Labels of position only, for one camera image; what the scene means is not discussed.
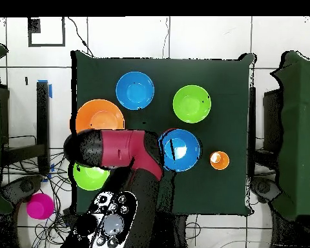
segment blue bowl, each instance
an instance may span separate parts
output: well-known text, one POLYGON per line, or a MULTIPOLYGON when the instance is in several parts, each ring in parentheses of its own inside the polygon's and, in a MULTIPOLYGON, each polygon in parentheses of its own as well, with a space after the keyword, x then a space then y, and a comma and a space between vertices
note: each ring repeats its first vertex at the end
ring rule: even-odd
POLYGON ((164 167, 167 170, 186 171, 200 158, 200 144, 187 130, 166 131, 160 136, 158 143, 164 155, 164 167))
POLYGON ((144 109, 154 97, 154 85, 146 74, 129 72, 117 82, 116 96, 127 109, 144 109))

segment bowl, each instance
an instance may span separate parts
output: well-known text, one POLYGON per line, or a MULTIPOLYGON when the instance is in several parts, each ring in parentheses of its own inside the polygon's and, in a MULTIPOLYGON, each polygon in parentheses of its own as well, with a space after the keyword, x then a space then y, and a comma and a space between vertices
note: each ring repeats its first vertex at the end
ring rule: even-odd
POLYGON ((154 97, 154 85, 150 77, 141 72, 128 72, 116 85, 118 101, 129 110, 144 109, 154 97))
POLYGON ((119 108, 104 99, 88 101, 77 112, 77 133, 85 129, 124 129, 124 126, 119 108))
POLYGON ((173 98, 175 115, 186 123, 202 121, 210 112, 211 99, 208 92, 197 85, 187 85, 177 91, 173 98))
POLYGON ((102 188, 110 171, 100 169, 99 167, 83 167, 74 164, 73 175, 77 185, 84 190, 94 191, 102 188))
POLYGON ((228 167, 230 163, 229 156, 223 151, 216 151, 210 155, 210 164, 214 169, 222 171, 228 167))
POLYGON ((166 130, 160 136, 158 143, 164 157, 164 168, 167 170, 187 171, 200 158, 199 141, 187 130, 166 130))
POLYGON ((26 204, 26 212, 33 219, 45 220, 54 212, 53 199, 47 194, 34 194, 26 204))

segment pink cup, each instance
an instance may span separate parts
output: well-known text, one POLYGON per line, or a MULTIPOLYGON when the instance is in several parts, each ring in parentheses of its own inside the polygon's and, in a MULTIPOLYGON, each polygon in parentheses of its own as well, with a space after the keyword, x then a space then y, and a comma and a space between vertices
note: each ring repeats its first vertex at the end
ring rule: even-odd
POLYGON ((45 220, 49 218, 54 211, 53 199, 46 194, 38 193, 31 197, 26 205, 28 215, 37 220, 45 220))

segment small orange cup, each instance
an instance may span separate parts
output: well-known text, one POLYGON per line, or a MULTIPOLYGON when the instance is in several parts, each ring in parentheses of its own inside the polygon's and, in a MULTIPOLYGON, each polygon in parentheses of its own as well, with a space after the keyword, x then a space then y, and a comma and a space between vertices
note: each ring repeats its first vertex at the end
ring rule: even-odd
POLYGON ((86 102, 77 112, 76 132, 85 129, 124 129, 124 117, 110 101, 95 99, 86 102))
POLYGON ((214 169, 222 171, 229 165, 230 159, 225 152, 216 151, 210 155, 210 163, 214 169))

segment green bowl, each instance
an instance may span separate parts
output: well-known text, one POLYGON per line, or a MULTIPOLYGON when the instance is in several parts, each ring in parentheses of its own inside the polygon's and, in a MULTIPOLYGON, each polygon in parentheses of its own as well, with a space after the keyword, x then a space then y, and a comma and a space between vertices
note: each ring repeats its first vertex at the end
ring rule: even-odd
POLYGON ((187 85, 177 91, 173 98, 175 115, 186 123, 202 121, 210 112, 208 92, 197 85, 187 85))
POLYGON ((99 167, 83 167, 74 164, 74 179, 77 185, 84 190, 94 191, 102 188, 110 171, 105 171, 99 167))

